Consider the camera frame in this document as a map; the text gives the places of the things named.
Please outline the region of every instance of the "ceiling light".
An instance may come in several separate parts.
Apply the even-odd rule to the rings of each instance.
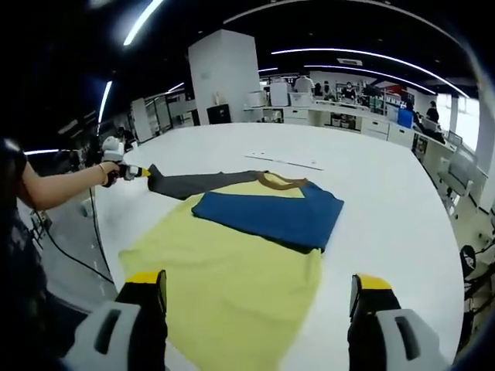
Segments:
[[[268,71],[276,71],[276,70],[278,70],[278,68],[273,67],[273,68],[265,68],[263,70],[258,70],[258,72],[260,73],[260,72],[268,72]]]
[[[38,151],[27,151],[24,152],[25,155],[30,156],[30,155],[41,155],[43,153],[55,153],[60,151],[59,149],[40,149]]]
[[[138,20],[132,26],[131,31],[127,35],[124,41],[124,46],[130,45],[132,43],[132,40],[134,40],[135,36],[141,29],[141,27],[145,24],[145,22],[148,20],[150,15],[162,4],[163,0],[153,0],[145,9],[143,13],[139,16]]]
[[[376,75],[384,76],[384,77],[390,77],[391,79],[403,81],[405,83],[408,83],[412,85],[413,87],[417,87],[419,89],[422,89],[424,91],[429,92],[430,94],[436,95],[436,93],[433,90],[427,89],[425,87],[422,87],[421,85],[418,85],[416,83],[413,83],[411,81],[401,79],[400,77],[392,76],[392,75],[387,75],[386,73],[382,72],[377,72],[377,71],[371,71],[371,70],[365,70],[363,68],[355,68],[355,67],[344,67],[344,66],[305,66],[305,68],[340,68],[342,70],[352,70],[352,71],[360,71],[360,72],[367,72],[367,73],[374,73]]]
[[[180,83],[179,85],[174,86],[172,89],[168,90],[166,94],[172,93],[175,89],[179,89],[184,83]]]
[[[98,124],[101,123],[101,118],[103,117],[103,110],[105,109],[105,104],[107,103],[108,93],[110,93],[111,81],[107,82],[107,86],[105,87],[105,92],[103,92],[103,99],[101,100],[100,106],[100,115],[98,116]]]
[[[434,74],[431,71],[425,70],[424,68],[421,68],[420,66],[416,66],[415,64],[406,62],[404,60],[400,60],[398,58],[394,58],[392,56],[384,56],[383,54],[377,54],[377,53],[371,53],[371,52],[364,52],[362,50],[353,50],[353,49],[339,49],[339,48],[306,48],[306,49],[290,49],[290,50],[279,50],[278,52],[273,52],[272,55],[275,54],[285,54],[285,53],[298,53],[298,52],[342,52],[342,53],[357,53],[357,54],[364,54],[366,56],[377,56],[378,58],[384,58],[386,60],[392,60],[397,63],[402,63],[406,66],[415,68],[416,70],[420,70],[424,73],[427,73],[428,75],[442,81],[443,83],[449,85],[452,89],[456,90],[457,92],[461,93],[464,97],[469,98],[469,95],[464,93],[462,90],[460,90],[456,85],[453,83],[450,83],[448,80]]]

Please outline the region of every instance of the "white pillar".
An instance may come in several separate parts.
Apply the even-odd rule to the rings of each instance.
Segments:
[[[131,103],[132,118],[138,141],[142,143],[153,138],[152,128],[149,125],[148,114],[146,113],[145,100],[137,99]]]
[[[478,166],[488,174],[488,179],[481,192],[480,208],[490,211],[495,203],[495,120],[483,99],[480,99],[480,130],[476,157],[478,158]]]
[[[457,130],[457,116],[459,113],[459,98],[450,96],[450,131],[455,133]]]
[[[221,29],[189,47],[189,64],[196,107],[202,125],[207,108],[228,104],[233,122],[245,121],[248,93],[260,90],[254,37]]]

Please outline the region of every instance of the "white table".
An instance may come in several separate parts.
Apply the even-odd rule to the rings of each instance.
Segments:
[[[270,151],[324,171],[246,158]],[[126,154],[134,165],[156,164],[167,175],[270,170],[306,177],[345,201],[323,255],[312,307],[282,369],[342,370],[349,365],[351,277],[382,277],[403,308],[414,309],[439,334],[441,353],[456,354],[463,321],[463,277],[449,218],[411,151],[386,141],[290,124],[222,124],[170,131]],[[129,248],[179,201],[149,192],[145,179],[97,191],[97,214],[117,289],[124,283],[118,252]],[[171,369],[194,369],[173,347]]]

